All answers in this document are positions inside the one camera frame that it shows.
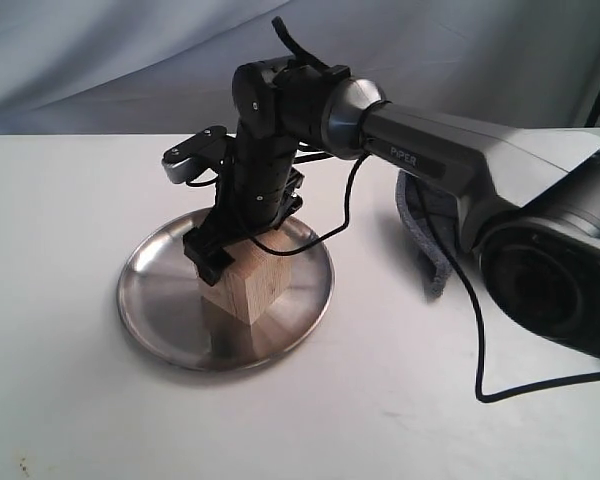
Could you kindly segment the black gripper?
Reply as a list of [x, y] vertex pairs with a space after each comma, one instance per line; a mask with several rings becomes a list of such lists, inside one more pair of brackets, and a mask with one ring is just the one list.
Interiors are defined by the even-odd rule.
[[297, 147], [289, 135], [258, 138], [246, 125], [237, 126], [229, 170], [211, 212], [213, 228], [193, 227], [182, 238], [184, 255], [208, 286], [233, 264], [224, 247], [279, 228], [303, 206], [296, 194], [303, 175], [293, 168]]

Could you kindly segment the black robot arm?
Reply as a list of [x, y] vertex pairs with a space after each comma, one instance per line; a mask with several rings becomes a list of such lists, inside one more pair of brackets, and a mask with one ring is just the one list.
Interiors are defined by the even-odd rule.
[[370, 154], [455, 199], [458, 245], [507, 316], [600, 359], [600, 137], [417, 111], [345, 66], [299, 57], [240, 66], [232, 96], [235, 135], [209, 127], [162, 160], [176, 184], [217, 175], [209, 216], [184, 237], [206, 283], [230, 265], [230, 244], [301, 207], [301, 144], [341, 159]]

